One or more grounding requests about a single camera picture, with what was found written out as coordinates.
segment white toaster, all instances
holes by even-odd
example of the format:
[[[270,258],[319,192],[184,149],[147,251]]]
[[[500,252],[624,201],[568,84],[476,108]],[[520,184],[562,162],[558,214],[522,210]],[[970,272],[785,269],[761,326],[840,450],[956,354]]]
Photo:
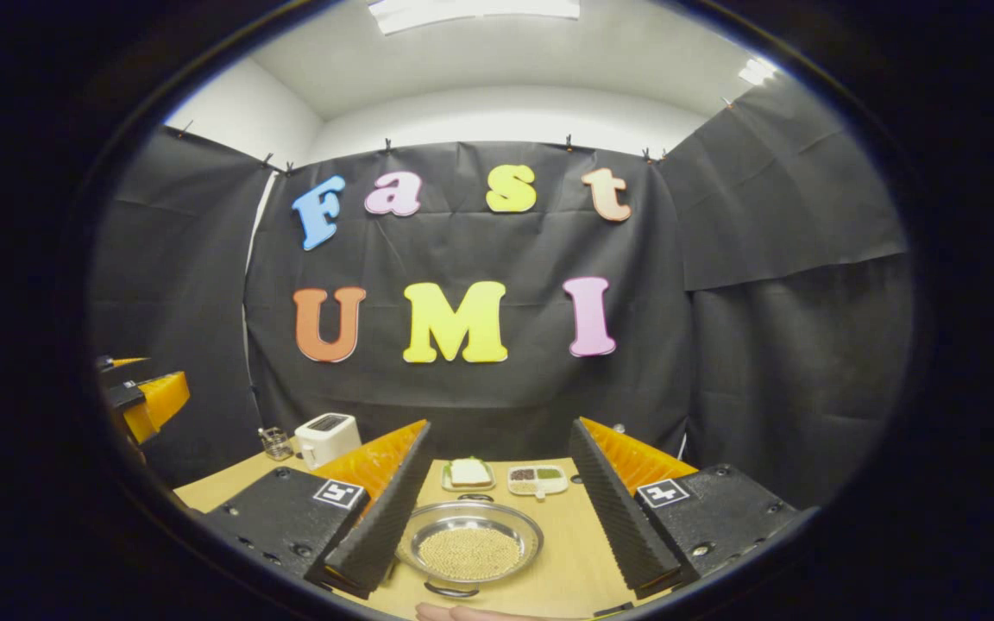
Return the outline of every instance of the white toaster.
[[[352,449],[359,448],[355,417],[329,412],[293,430],[301,447],[301,459],[310,469],[322,467]]]

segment black curtain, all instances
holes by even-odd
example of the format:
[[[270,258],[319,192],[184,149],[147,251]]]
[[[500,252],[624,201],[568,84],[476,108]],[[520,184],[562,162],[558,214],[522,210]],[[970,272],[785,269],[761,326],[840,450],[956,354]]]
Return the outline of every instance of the black curtain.
[[[535,207],[494,213],[486,205],[494,166],[528,165]],[[611,168],[627,183],[624,223],[597,215],[584,173]],[[375,216],[363,200],[383,173],[407,170],[425,182],[411,216]],[[292,204],[340,174],[334,236],[303,250]],[[689,404],[691,329],[683,291],[677,216],[654,166],[630,154],[524,142],[441,144],[358,154],[279,177],[256,231],[245,296],[249,356],[269,424],[288,431],[336,411],[355,414],[364,441],[426,417],[438,456],[489,460],[567,454],[577,416],[623,423],[627,433],[676,452]],[[601,276],[614,353],[576,358],[566,279]],[[507,361],[442,357],[407,363],[413,283],[437,283],[452,307],[478,280],[498,280]],[[321,338],[335,341],[332,293],[361,286],[359,339],[346,361],[311,361],[295,343],[293,292],[317,287],[329,298]]]
[[[91,275],[96,353],[186,371],[190,401],[145,443],[148,463],[173,486],[260,449],[241,302],[268,177],[246,154],[159,129],[126,170],[99,229]]]
[[[667,154],[694,306],[686,460],[823,504],[876,444],[908,359],[903,226],[847,127],[777,75]]]

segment bread slice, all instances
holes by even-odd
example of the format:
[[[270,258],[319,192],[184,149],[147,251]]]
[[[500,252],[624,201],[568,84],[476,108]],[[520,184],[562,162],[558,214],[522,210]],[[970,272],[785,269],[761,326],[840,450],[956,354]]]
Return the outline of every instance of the bread slice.
[[[494,482],[489,475],[486,462],[469,457],[465,460],[450,461],[450,484],[454,487],[481,487]]]

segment stainless steel bowl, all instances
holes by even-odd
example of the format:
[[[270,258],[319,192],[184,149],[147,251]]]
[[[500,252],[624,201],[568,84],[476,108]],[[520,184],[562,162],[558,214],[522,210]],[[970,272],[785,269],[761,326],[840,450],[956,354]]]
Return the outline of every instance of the stainless steel bowl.
[[[421,558],[419,550],[421,543],[431,535],[441,533],[443,530],[456,530],[456,528],[488,528],[497,530],[502,535],[511,537],[520,546],[520,558],[505,571],[504,574],[494,575],[493,578],[484,580],[462,580],[455,575],[445,575],[429,567],[425,559]],[[475,596],[478,593],[477,585],[482,582],[492,582],[506,578],[508,575],[516,574],[524,569],[530,562],[535,561],[539,550],[544,546],[544,532],[539,529],[539,525],[528,516],[512,507],[494,504],[489,496],[481,494],[466,494],[459,496],[458,500],[449,503],[438,503],[419,507],[409,518],[406,531],[401,537],[398,545],[398,558],[421,571],[422,574],[429,575],[429,580],[425,581],[425,587],[432,593],[439,593],[442,596],[454,598],[466,598]],[[455,583],[455,585],[474,585],[473,589],[461,591],[456,589],[442,588],[431,584],[431,578]]]

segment white wall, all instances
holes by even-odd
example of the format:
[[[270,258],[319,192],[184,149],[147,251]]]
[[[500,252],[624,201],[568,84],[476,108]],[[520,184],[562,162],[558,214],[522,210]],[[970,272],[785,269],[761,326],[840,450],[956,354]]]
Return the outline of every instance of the white wall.
[[[240,60],[186,99],[165,121],[188,133],[285,168],[306,164],[321,121],[314,110],[252,59]]]
[[[331,119],[303,162],[447,141],[565,143],[662,157],[708,119],[650,99],[556,86],[493,86],[379,103]]]

